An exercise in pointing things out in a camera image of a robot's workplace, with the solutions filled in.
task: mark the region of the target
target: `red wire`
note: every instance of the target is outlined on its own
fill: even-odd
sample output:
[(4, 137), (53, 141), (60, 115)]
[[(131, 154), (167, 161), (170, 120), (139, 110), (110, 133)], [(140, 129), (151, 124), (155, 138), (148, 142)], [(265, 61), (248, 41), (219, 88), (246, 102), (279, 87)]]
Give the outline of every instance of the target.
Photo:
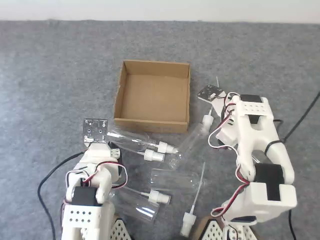
[(236, 104), (233, 102), (229, 103), (227, 106), (225, 106), (224, 111), (226, 112), (228, 107), (233, 106), (233, 105), (236, 105)]
[[(98, 167), (99, 167), (100, 165), (102, 165), (102, 164), (115, 164), (115, 165), (118, 165), (118, 166), (123, 166), (123, 167), (125, 167), (124, 165), (122, 165), (122, 164), (120, 164), (120, 163), (118, 163), (118, 162), (115, 162), (115, 161), (102, 161), (102, 162), (99, 162), (99, 163), (95, 166), (94, 173), (93, 173), (91, 176), (89, 176), (86, 180), (83, 181), (84, 184), (87, 183), (87, 182), (89, 182), (89, 181), (98, 173), (98, 171), (99, 171), (99, 170), (98, 170)], [(124, 182), (124, 183), (122, 183), (122, 184), (120, 184), (120, 185), (117, 185), (117, 186), (113, 186), (112, 188), (113, 188), (113, 189), (118, 189), (118, 188), (123, 187), (125, 184), (126, 184), (126, 182)]]

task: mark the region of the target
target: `silver metal bracket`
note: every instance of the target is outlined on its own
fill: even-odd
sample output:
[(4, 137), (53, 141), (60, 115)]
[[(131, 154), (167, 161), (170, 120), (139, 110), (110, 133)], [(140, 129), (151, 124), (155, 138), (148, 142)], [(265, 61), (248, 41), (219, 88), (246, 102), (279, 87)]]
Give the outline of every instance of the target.
[(83, 120), (84, 143), (107, 143), (108, 120), (85, 118)]

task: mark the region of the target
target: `plastic tube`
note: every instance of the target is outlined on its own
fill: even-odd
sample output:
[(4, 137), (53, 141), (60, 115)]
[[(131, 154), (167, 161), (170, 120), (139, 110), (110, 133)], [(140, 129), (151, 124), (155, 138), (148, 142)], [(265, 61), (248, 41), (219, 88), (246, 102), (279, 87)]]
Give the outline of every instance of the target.
[(145, 152), (146, 149), (155, 150), (159, 153), (175, 153), (176, 148), (166, 142), (151, 139), (145, 132), (131, 132), (118, 127), (112, 127), (107, 132), (110, 142), (117, 144), (120, 148), (133, 152)]
[(152, 223), (159, 211), (159, 204), (148, 201), (130, 188), (122, 187), (111, 191), (109, 198), (115, 206), (116, 213), (122, 213), (146, 223)]
[(192, 172), (179, 172), (175, 170), (154, 168), (151, 171), (150, 187), (153, 190), (185, 193), (197, 191), (200, 177)]
[(130, 149), (135, 152), (144, 152), (147, 147), (155, 148), (156, 141), (151, 139), (145, 132), (136, 133), (117, 127), (108, 129), (107, 138), (120, 148)]
[(196, 154), (197, 146), (208, 136), (208, 134), (209, 131), (207, 128), (204, 129), (204, 125), (199, 123), (177, 148), (177, 152), (168, 154), (165, 157), (170, 168), (175, 170), (191, 159), (193, 155)]

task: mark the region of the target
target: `open cardboard box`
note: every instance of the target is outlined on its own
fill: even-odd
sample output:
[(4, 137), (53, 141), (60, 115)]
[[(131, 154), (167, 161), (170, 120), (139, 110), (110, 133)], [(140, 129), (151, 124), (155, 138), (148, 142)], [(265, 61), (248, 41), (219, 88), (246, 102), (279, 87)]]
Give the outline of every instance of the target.
[(185, 133), (189, 100), (188, 63), (125, 60), (114, 105), (114, 122), (135, 131)]

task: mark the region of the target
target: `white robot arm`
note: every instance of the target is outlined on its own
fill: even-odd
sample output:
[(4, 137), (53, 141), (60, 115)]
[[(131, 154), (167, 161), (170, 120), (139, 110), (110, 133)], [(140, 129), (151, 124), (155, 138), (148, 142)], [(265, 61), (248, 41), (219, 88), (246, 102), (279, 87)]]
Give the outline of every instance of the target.
[[(198, 97), (210, 102), (221, 117), (216, 138), (236, 151), (236, 175), (243, 182), (229, 200), (214, 209), (212, 216), (222, 217), (226, 229), (232, 225), (240, 230), (294, 208), (295, 174), (286, 147), (279, 140), (268, 100), (235, 92), (226, 95), (212, 85), (200, 91)], [(264, 152), (271, 162), (254, 163), (254, 150)]]
[(110, 239), (115, 207), (108, 200), (112, 184), (120, 178), (119, 149), (106, 144), (107, 120), (85, 119), (84, 156), (66, 174), (66, 205), (62, 240)]

